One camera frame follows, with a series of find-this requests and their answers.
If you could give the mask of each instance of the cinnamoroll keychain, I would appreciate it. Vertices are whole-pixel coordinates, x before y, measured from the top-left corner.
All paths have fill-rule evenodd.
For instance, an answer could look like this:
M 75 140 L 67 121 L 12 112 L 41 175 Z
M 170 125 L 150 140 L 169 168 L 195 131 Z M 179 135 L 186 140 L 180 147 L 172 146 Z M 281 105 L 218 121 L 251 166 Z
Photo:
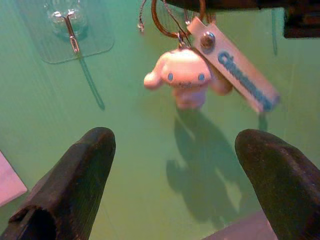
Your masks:
M 163 0 L 180 29 L 179 33 L 174 33 L 160 24 L 157 0 L 152 0 L 152 18 L 156 27 L 166 36 L 178 38 L 179 47 L 159 58 L 153 71 L 145 76 L 144 86 L 150 90 L 162 84 L 173 87 L 176 104 L 181 109 L 200 108 L 205 103 L 208 88 L 223 96 L 234 87 L 257 113 L 270 112 L 278 104 L 279 94 L 215 23 L 208 26 L 202 23 L 206 3 L 205 0 L 199 2 L 200 15 L 188 25 L 186 33 L 172 15 L 166 0 Z M 143 32 L 141 10 L 138 27 Z M 192 47 L 188 39 L 190 34 L 195 38 Z
M 155 14 L 157 13 L 154 9 L 152 11 L 153 19 L 158 18 Z M 182 36 L 187 38 L 187 33 L 180 26 L 181 32 L 170 33 L 160 25 L 159 21 L 156 20 L 155 23 L 165 35 L 178 38 L 179 47 L 164 53 L 159 58 L 152 72 L 144 78 L 145 88 L 155 90 L 162 84 L 171 86 L 176 105 L 180 109 L 201 108 L 205 103 L 208 88 L 219 95 L 226 95 L 232 90 L 232 85 L 226 79 L 217 77 L 210 64 L 190 46 L 187 46 L 182 38 Z

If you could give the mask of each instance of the metal ring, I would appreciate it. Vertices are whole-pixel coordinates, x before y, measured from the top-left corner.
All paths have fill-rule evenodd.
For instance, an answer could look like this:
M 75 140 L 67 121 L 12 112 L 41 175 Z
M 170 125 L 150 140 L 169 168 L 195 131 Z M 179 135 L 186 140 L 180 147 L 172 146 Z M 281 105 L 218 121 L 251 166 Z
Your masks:
M 204 19 L 204 16 L 206 14 L 206 0 L 199 0 L 200 2 L 200 16 L 199 19 L 202 21 Z M 170 37 L 170 38 L 178 38 L 178 33 L 176 32 L 169 32 L 167 31 L 164 26 L 160 23 L 157 15 L 157 0 L 152 0 L 152 5 L 151 5 L 151 12 L 152 12 L 152 19 L 154 21 L 154 24 L 156 27 L 159 29 L 161 33 L 164 35 Z M 186 35 L 189 36 L 190 32 L 188 30 L 185 31 Z

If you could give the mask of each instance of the white plush character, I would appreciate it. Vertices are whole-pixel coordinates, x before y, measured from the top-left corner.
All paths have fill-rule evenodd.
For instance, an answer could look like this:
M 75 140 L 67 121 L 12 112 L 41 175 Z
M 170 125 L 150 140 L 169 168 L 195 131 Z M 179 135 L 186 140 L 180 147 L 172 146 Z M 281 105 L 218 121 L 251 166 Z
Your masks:
M 226 95 L 232 89 L 225 78 L 217 77 L 213 67 L 190 49 L 166 52 L 144 78 L 144 86 L 150 90 L 159 88 L 163 83 L 173 87 L 173 95 L 180 109 L 201 108 L 208 87 L 219 95 Z

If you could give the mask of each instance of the character's blue eye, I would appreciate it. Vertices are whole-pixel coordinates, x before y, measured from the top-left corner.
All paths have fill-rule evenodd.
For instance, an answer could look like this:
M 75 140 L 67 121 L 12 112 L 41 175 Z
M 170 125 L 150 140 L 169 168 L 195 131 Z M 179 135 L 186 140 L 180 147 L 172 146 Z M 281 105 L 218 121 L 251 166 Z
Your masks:
M 199 80 L 199 81 L 205 80 L 205 75 L 204 75 L 203 73 L 199 74 L 198 80 Z
M 174 79 L 174 75 L 172 73 L 168 74 L 168 80 L 172 81 Z

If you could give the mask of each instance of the keychain tag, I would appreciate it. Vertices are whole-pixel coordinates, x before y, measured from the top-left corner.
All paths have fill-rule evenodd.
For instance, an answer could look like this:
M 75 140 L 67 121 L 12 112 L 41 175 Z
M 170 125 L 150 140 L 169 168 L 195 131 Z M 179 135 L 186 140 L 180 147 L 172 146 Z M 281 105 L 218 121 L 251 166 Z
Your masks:
M 257 113 L 270 112 L 280 96 L 268 80 L 212 23 L 198 17 L 187 27 L 195 47 L 242 94 Z

